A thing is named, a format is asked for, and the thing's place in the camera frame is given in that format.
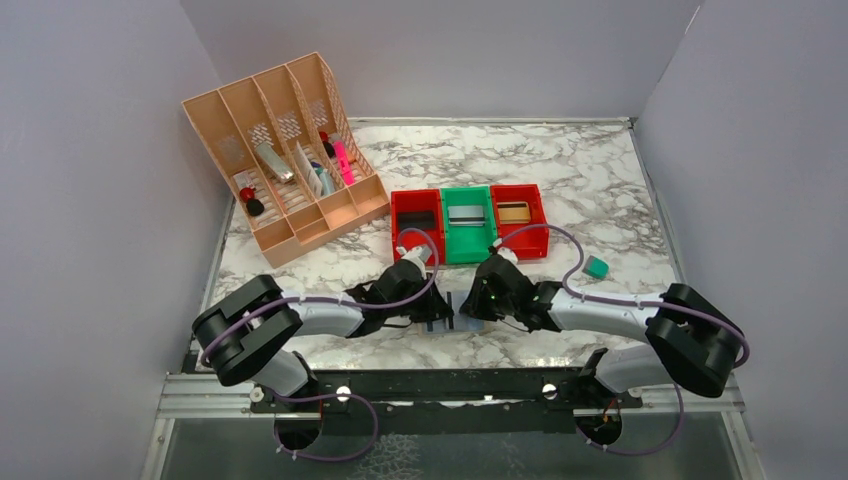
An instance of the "green container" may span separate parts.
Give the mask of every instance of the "green container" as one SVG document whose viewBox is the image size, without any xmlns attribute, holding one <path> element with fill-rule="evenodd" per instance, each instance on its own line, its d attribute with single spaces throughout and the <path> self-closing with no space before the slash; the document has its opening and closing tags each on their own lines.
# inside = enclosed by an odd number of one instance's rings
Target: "green container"
<svg viewBox="0 0 848 480">
<path fill-rule="evenodd" d="M 442 218 L 445 222 L 445 263 L 479 263 L 489 258 L 489 247 L 498 238 L 492 193 L 489 187 L 443 188 Z M 483 226 L 451 225 L 448 207 L 481 205 Z"/>
</svg>

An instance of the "green block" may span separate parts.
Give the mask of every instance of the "green block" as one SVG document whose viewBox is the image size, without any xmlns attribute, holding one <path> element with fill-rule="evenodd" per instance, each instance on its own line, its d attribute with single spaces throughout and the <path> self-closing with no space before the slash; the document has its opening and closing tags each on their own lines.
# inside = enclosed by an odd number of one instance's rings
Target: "green block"
<svg viewBox="0 0 848 480">
<path fill-rule="evenodd" d="M 586 259 L 586 263 L 583 265 L 583 273 L 595 278 L 603 279 L 609 273 L 609 265 L 600 258 L 597 258 L 594 255 L 589 255 L 589 258 Z"/>
<path fill-rule="evenodd" d="M 442 188 L 442 218 L 445 222 L 445 263 L 479 263 L 489 258 L 489 247 L 498 238 L 492 193 L 489 187 Z M 483 225 L 451 225 L 448 207 L 481 205 Z"/>
</svg>

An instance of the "gray wall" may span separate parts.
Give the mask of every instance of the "gray wall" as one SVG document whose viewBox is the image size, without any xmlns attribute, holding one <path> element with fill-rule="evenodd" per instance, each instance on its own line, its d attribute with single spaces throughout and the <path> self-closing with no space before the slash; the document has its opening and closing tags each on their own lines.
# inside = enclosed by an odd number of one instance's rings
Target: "gray wall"
<svg viewBox="0 0 848 480">
<path fill-rule="evenodd" d="M 349 115 L 638 115 L 701 0 L 181 0 L 231 82 L 312 51 Z"/>
<path fill-rule="evenodd" d="M 136 478 L 225 190 L 176 0 L 0 2 L 0 478 Z"/>
<path fill-rule="evenodd" d="M 747 333 L 770 479 L 845 478 L 848 3 L 707 0 L 637 124 L 686 274 Z"/>
</svg>

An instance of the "pink marker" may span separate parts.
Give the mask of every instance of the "pink marker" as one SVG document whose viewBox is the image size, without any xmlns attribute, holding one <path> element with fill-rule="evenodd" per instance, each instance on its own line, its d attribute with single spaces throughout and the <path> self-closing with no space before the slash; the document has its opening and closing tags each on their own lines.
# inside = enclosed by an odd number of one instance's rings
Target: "pink marker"
<svg viewBox="0 0 848 480">
<path fill-rule="evenodd" d="M 347 160 L 347 152 L 344 149 L 344 143 L 334 143 L 333 149 L 336 151 L 336 159 L 339 161 L 339 170 L 341 170 L 345 184 L 353 185 L 355 180 L 353 179 L 353 172 L 350 171 L 350 162 Z"/>
</svg>

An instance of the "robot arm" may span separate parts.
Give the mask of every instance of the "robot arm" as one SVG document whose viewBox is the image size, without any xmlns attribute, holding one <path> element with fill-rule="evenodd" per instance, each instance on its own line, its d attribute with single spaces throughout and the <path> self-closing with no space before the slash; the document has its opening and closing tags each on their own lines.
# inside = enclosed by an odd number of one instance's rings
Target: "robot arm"
<svg viewBox="0 0 848 480">
<path fill-rule="evenodd" d="M 694 289 L 672 284 L 661 294 L 603 294 L 609 303 L 584 301 L 560 282 L 532 283 L 509 253 L 502 248 L 480 264 L 461 313 L 491 321 L 511 316 L 530 331 L 591 330 L 649 343 L 603 354 L 595 375 L 611 393 L 673 381 L 697 395 L 721 396 L 742 344 L 726 329 L 670 308 L 702 312 L 736 328 Z"/>
<path fill-rule="evenodd" d="M 415 301 L 405 301 L 427 284 L 424 264 L 430 255 L 428 247 L 418 246 L 377 280 L 340 295 L 319 297 L 325 301 L 313 300 L 315 295 L 284 292 L 270 275 L 259 275 L 194 321 L 192 331 L 204 348 L 201 361 L 215 370 L 224 386 L 252 380 L 281 396 L 294 395 L 307 384 L 310 369 L 298 354 L 282 350 L 290 338 L 318 334 L 360 337 L 379 330 L 391 317 L 426 322 L 452 313 L 435 284 Z M 293 301 L 284 302 L 283 298 Z M 363 311 L 357 306 L 362 303 L 397 305 Z M 244 322 L 251 313 L 255 318 Z"/>
</svg>

